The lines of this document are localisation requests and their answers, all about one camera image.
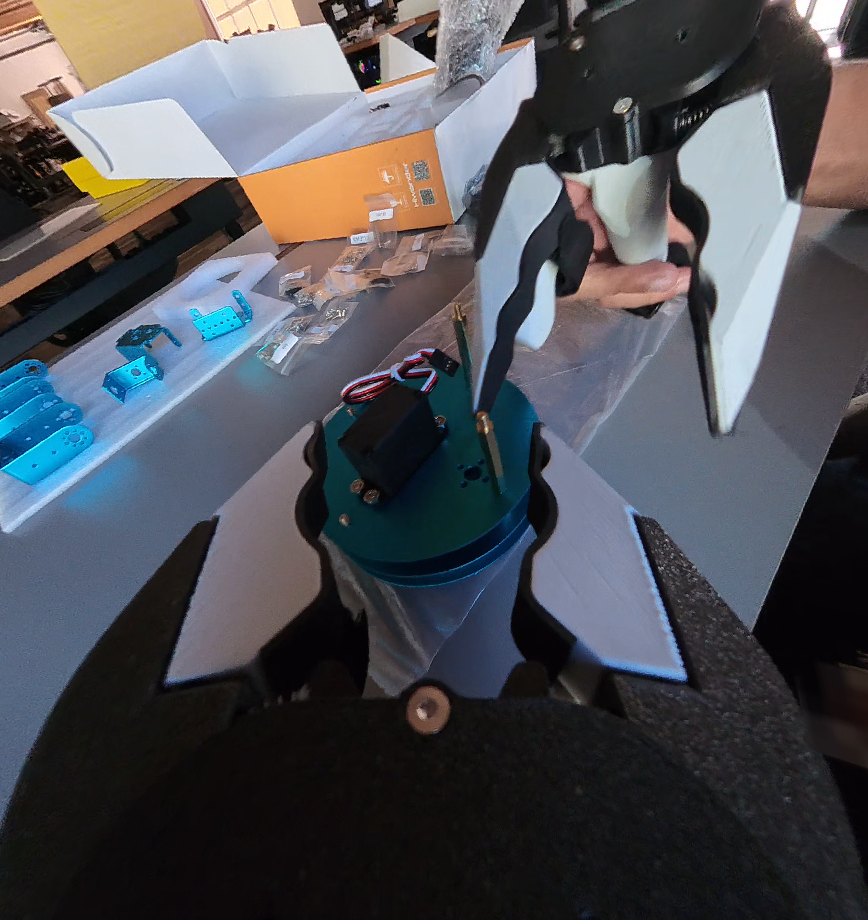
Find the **small blue angled bracket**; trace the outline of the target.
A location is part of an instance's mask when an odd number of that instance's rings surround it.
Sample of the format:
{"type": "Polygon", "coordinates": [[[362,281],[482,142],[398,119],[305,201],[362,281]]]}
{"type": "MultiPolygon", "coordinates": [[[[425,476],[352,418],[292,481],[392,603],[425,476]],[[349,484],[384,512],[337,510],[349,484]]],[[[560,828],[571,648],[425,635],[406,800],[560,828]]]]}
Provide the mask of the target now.
{"type": "Polygon", "coordinates": [[[107,372],[103,390],[123,405],[130,393],[163,378],[163,367],[151,355],[142,355],[107,372]]]}

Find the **white foam tray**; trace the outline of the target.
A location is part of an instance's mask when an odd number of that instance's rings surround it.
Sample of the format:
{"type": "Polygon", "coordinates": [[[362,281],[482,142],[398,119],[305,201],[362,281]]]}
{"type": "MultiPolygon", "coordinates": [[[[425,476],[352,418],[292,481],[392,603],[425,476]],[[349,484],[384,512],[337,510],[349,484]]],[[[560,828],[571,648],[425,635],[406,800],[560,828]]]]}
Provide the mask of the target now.
{"type": "Polygon", "coordinates": [[[292,308],[289,302],[264,294],[244,294],[253,309],[252,321],[219,339],[202,340],[193,326],[187,305],[173,292],[168,292],[99,331],[94,338],[84,340],[53,363],[49,373],[51,384],[64,400],[83,410],[83,425],[93,432],[94,443],[34,486],[0,471],[0,528],[3,533],[12,533],[95,467],[117,454],[261,341],[292,308]],[[116,341],[129,328],[150,324],[168,328],[182,346],[176,348],[163,337],[159,338],[153,354],[164,368],[164,379],[138,387],[121,404],[103,389],[105,374],[124,362],[116,351],[116,341]]]}

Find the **clear plastic bag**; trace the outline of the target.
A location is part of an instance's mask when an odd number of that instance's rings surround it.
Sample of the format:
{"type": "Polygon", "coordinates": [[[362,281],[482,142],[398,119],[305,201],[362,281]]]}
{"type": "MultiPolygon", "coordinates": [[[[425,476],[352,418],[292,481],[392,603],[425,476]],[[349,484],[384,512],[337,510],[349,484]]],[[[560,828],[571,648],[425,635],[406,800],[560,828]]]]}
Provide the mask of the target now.
{"type": "MultiPolygon", "coordinates": [[[[607,420],[674,321],[686,307],[679,295],[642,318],[592,302],[556,307],[555,325],[543,346],[515,348],[509,381],[518,385],[548,427],[581,454],[607,420]]],[[[368,616],[370,696],[396,696],[428,673],[444,646],[468,615],[474,620],[507,620],[515,587],[505,583],[516,574],[532,531],[517,538],[509,551],[486,569],[434,588],[393,586],[359,570],[328,537],[336,583],[348,608],[368,616]]]]}

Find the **yellow partition panel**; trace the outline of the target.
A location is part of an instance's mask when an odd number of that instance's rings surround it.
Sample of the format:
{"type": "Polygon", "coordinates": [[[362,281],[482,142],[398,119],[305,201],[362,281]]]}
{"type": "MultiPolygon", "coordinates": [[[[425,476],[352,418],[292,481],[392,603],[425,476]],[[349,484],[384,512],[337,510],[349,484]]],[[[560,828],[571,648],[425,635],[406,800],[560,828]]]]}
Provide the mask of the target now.
{"type": "Polygon", "coordinates": [[[201,40],[221,40],[200,1],[35,1],[84,88],[101,86],[201,40]]]}

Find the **black servo motor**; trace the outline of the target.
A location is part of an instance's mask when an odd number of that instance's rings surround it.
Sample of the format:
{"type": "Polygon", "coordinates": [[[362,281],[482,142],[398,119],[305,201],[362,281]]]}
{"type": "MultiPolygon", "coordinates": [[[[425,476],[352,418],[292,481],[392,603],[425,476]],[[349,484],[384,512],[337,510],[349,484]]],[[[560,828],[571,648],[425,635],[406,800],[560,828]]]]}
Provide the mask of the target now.
{"type": "Polygon", "coordinates": [[[336,438],[354,473],[349,491],[370,506],[393,499],[420,473],[446,463],[447,434],[428,394],[389,387],[336,438]]]}

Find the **pile of small screw bags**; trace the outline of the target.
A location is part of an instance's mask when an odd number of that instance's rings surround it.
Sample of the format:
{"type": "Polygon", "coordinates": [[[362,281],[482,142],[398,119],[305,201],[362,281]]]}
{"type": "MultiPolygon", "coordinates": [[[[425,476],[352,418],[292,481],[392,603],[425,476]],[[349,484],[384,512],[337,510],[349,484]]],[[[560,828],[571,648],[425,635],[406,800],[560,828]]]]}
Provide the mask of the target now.
{"type": "Polygon", "coordinates": [[[423,272],[434,256],[472,254],[474,231],[463,222],[398,233],[383,226],[389,214],[371,212],[368,231],[350,236],[322,276],[314,278],[312,269],[304,267],[281,278],[279,294],[293,311],[267,333],[256,351],[258,361],[277,374],[291,374],[308,351],[348,324],[365,295],[389,290],[396,279],[423,272]]]}

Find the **person's right hand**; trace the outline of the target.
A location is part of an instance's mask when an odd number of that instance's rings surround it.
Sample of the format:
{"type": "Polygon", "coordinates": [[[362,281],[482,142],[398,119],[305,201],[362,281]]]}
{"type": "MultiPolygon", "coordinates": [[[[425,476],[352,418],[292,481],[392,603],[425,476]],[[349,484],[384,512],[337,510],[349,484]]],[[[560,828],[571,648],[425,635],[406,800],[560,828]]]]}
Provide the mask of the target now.
{"type": "Polygon", "coordinates": [[[591,227],[594,249],[578,291],[557,297],[558,305],[595,303],[609,309],[637,309],[688,293],[690,267],[659,260],[629,265],[619,262],[607,228],[593,206],[591,190],[574,178],[566,178],[565,183],[578,220],[591,227]]]}

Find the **blue round turntable base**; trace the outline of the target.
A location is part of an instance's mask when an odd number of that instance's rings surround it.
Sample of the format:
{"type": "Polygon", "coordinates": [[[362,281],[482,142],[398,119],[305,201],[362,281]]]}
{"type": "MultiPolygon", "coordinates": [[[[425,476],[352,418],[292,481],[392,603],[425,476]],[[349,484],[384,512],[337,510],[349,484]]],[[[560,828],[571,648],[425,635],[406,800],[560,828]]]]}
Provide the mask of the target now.
{"type": "Polygon", "coordinates": [[[445,440],[403,489],[375,504],[351,491],[360,475],[337,444],[355,419],[338,408],[325,422],[324,535],[360,569],[394,585],[432,586],[474,574],[506,552],[528,524],[538,421],[529,399],[505,381],[490,415],[505,479],[501,493],[468,412],[463,374],[442,376],[429,402],[446,420],[445,440]]]}

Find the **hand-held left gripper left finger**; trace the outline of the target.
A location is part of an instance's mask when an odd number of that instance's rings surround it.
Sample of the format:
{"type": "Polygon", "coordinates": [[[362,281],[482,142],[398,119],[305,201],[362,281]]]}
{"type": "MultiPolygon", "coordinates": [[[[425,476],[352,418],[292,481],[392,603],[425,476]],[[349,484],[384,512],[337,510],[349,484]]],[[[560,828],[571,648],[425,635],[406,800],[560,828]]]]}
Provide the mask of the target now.
{"type": "Polygon", "coordinates": [[[316,664],[310,616],[331,575],[321,422],[308,422],[217,512],[165,686],[232,675],[256,686],[305,686],[316,664]]]}

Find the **orange cardboard box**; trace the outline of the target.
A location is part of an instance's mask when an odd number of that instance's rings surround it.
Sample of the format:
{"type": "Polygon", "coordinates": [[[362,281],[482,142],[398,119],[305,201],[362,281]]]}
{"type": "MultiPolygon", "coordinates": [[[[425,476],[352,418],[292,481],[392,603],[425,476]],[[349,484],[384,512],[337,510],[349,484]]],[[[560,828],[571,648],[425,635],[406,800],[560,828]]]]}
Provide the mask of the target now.
{"type": "Polygon", "coordinates": [[[434,71],[361,91],[328,26],[204,40],[49,115],[106,179],[236,178],[279,244],[366,230],[368,198],[402,231],[447,224],[535,90],[533,41],[483,85],[439,96],[434,71]]]}

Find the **grey desk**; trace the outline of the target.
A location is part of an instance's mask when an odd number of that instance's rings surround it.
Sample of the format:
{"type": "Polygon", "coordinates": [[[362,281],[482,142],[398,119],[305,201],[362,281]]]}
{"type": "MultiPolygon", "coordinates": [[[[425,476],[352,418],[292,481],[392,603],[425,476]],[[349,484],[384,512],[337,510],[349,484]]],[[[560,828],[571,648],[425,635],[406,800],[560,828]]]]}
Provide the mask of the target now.
{"type": "MultiPolygon", "coordinates": [[[[0,529],[0,822],[72,673],[190,528],[471,271],[447,259],[375,294],[327,342],[328,358],[288,378],[239,356],[13,534],[0,529]]],[[[867,355],[868,213],[809,209],[734,434],[709,435],[682,314],[585,458],[752,627],[867,355]]]]}

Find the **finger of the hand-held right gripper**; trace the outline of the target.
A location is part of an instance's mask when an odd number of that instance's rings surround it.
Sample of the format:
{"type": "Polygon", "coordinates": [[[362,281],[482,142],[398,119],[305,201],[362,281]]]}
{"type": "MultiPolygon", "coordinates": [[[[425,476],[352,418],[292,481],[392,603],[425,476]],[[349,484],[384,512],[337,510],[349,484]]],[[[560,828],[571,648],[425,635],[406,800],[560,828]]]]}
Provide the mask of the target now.
{"type": "Polygon", "coordinates": [[[474,271],[474,413],[491,412],[516,343],[532,351],[555,323],[557,249],[570,213],[546,164],[518,168],[474,271]]]}
{"type": "Polygon", "coordinates": [[[710,430],[727,435],[762,362],[801,214],[786,193],[767,90],[704,121],[682,144],[677,175],[703,206],[691,306],[710,430]]]}

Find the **brass standoff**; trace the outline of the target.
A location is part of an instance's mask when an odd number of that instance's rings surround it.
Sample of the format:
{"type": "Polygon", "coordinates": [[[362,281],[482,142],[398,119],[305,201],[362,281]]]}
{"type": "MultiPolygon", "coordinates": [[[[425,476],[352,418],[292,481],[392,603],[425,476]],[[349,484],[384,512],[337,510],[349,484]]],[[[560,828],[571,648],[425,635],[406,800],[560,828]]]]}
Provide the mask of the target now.
{"type": "Polygon", "coordinates": [[[452,310],[452,328],[454,338],[459,354],[459,361],[463,368],[463,376],[466,387],[469,392],[471,414],[474,415],[474,381],[473,381],[473,362],[470,349],[470,339],[466,324],[466,314],[463,305],[459,301],[454,301],[451,305],[452,310]]]}
{"type": "Polygon", "coordinates": [[[475,413],[475,426],[485,454],[491,486],[498,495],[503,494],[506,490],[506,478],[495,425],[486,411],[478,411],[475,413]]]}

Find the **blue metal bracket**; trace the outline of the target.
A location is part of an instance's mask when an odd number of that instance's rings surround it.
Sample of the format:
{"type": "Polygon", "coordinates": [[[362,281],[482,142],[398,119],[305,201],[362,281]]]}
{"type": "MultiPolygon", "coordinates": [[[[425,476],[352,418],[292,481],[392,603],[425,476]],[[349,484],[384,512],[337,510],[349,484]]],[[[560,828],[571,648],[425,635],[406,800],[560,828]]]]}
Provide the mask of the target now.
{"type": "Polygon", "coordinates": [[[58,401],[41,408],[0,439],[0,467],[8,466],[54,432],[82,420],[82,408],[72,403],[58,401]]]}

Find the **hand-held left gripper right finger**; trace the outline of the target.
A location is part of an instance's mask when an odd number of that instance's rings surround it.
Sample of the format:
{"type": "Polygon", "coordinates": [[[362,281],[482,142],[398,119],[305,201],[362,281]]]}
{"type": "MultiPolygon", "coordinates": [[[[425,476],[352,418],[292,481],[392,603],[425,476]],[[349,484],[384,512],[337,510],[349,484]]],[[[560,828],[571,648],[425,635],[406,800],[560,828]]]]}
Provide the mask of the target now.
{"type": "Polygon", "coordinates": [[[689,680],[635,510],[559,437],[534,424],[513,639],[551,681],[567,673],[689,680]]]}

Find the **bubble wrap bag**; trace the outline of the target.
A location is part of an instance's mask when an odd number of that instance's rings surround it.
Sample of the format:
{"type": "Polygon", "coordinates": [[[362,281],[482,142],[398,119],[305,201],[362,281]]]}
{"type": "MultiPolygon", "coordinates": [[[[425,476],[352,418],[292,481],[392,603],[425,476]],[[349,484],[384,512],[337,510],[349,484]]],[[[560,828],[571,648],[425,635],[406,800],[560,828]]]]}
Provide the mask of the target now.
{"type": "Polygon", "coordinates": [[[437,95],[467,79],[486,83],[519,8],[517,1],[440,1],[433,84],[437,95]]]}

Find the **yellow box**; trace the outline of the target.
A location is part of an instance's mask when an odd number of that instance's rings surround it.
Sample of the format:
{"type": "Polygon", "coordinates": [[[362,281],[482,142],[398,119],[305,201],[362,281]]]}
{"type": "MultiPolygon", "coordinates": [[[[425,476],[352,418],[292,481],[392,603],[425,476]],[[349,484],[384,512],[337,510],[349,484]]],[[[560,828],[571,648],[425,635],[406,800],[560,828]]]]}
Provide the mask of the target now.
{"type": "Polygon", "coordinates": [[[61,164],[62,171],[73,185],[95,200],[113,196],[148,184],[148,179],[111,179],[102,176],[84,156],[61,164]]]}

